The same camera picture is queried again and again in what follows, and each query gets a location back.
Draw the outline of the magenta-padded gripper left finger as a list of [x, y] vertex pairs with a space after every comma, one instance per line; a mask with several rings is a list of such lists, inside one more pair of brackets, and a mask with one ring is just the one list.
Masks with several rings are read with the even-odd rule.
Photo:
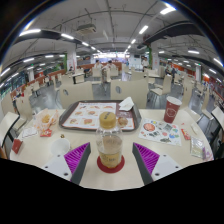
[[90, 143], [85, 143], [65, 155], [53, 157], [42, 169], [79, 185], [90, 153]]

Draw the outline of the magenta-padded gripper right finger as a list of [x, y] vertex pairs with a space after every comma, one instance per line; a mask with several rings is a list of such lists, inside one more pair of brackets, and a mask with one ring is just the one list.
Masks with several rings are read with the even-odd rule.
[[159, 155], [138, 143], [133, 144], [132, 153], [136, 159], [141, 178], [145, 185], [182, 169], [169, 155]]

